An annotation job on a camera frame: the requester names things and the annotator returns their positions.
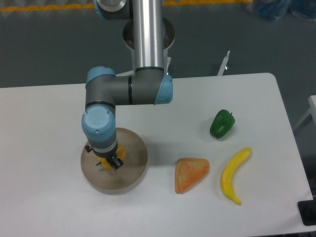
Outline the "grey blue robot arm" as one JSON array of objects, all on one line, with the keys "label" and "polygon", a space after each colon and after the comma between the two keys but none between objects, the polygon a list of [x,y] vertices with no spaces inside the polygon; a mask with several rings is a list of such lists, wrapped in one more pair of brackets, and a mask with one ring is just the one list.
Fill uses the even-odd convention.
[{"label": "grey blue robot arm", "polygon": [[133,53],[133,73],[117,76],[113,69],[98,66],[86,80],[85,110],[81,125],[88,139],[85,147],[118,169],[117,105],[168,104],[173,98],[173,81],[167,73],[167,50],[174,42],[171,23],[162,16],[160,0],[96,0],[102,18],[125,19],[126,45]]}]

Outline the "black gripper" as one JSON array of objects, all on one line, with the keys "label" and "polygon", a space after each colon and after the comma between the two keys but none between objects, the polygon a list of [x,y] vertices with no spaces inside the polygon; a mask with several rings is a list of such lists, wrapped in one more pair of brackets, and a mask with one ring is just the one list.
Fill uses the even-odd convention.
[{"label": "black gripper", "polygon": [[96,156],[109,159],[109,164],[115,170],[123,166],[123,161],[117,156],[118,145],[107,147],[104,149],[92,147],[91,145],[86,145],[84,148],[87,153],[93,151]]}]

